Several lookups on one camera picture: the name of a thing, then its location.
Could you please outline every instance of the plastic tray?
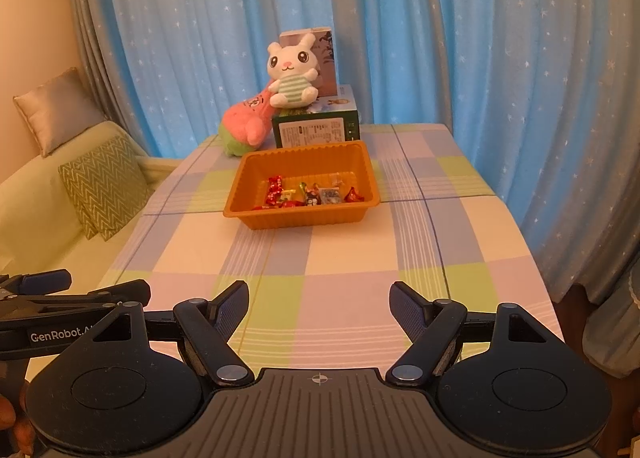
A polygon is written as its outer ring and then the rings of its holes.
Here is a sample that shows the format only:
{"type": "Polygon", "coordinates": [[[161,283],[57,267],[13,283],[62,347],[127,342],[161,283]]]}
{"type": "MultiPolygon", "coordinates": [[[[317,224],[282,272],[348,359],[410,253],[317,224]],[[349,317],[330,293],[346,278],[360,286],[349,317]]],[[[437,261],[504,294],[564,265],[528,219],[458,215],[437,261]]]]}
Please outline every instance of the plastic tray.
{"type": "Polygon", "coordinates": [[[223,215],[240,218],[250,229],[277,229],[359,222],[371,207],[380,203],[380,193],[371,167],[367,146],[360,140],[319,144],[299,148],[255,151],[244,155],[226,201],[223,215]],[[324,204],[284,209],[252,209],[264,204],[268,179],[282,176],[284,189],[308,186],[332,187],[342,180],[345,196],[353,186],[364,202],[324,204]]]}

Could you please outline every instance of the plush toy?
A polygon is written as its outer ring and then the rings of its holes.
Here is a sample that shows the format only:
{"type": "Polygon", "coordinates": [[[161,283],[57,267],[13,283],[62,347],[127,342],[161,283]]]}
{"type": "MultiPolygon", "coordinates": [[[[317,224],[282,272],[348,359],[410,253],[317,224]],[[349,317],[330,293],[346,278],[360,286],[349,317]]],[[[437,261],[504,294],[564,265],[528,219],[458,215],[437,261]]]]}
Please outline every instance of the plush toy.
{"type": "Polygon", "coordinates": [[[258,149],[271,131],[275,110],[269,100],[269,86],[253,99],[238,102],[222,116],[218,134],[227,155],[242,156],[258,149]]]}
{"type": "Polygon", "coordinates": [[[318,89],[311,81],[318,77],[318,58],[311,51],[316,41],[313,34],[305,34],[297,46],[281,47],[271,43],[267,72],[274,79],[269,90],[274,108],[303,108],[318,98],[318,89]]]}

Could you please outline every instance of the pink box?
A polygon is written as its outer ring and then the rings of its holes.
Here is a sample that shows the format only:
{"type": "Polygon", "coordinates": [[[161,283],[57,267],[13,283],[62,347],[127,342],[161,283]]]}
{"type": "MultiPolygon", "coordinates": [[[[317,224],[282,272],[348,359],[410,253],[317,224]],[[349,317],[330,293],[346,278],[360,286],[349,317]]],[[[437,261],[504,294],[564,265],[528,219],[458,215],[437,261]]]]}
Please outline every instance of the pink box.
{"type": "Polygon", "coordinates": [[[311,51],[318,58],[318,79],[312,82],[318,88],[318,97],[336,95],[338,87],[335,80],[334,39],[328,26],[289,30],[280,34],[281,46],[295,46],[305,34],[314,34],[316,42],[311,51]]]}

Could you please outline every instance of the silver satin pillow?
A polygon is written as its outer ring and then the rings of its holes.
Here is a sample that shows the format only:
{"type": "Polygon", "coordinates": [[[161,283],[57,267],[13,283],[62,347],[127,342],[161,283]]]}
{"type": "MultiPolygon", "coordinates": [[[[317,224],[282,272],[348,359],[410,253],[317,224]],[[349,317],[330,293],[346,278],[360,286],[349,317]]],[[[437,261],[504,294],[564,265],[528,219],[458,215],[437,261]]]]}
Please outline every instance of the silver satin pillow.
{"type": "Polygon", "coordinates": [[[14,103],[40,146],[42,156],[104,121],[104,115],[82,86],[76,68],[14,97],[14,103]]]}

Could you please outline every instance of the wall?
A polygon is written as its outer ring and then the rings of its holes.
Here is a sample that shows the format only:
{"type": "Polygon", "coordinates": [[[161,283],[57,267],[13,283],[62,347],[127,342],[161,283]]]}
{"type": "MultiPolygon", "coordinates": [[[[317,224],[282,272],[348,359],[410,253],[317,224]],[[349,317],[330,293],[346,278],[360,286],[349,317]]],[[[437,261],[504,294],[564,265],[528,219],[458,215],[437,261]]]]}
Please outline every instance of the wall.
{"type": "Polygon", "coordinates": [[[0,0],[0,182],[38,154],[12,97],[80,64],[70,0],[0,0]]]}

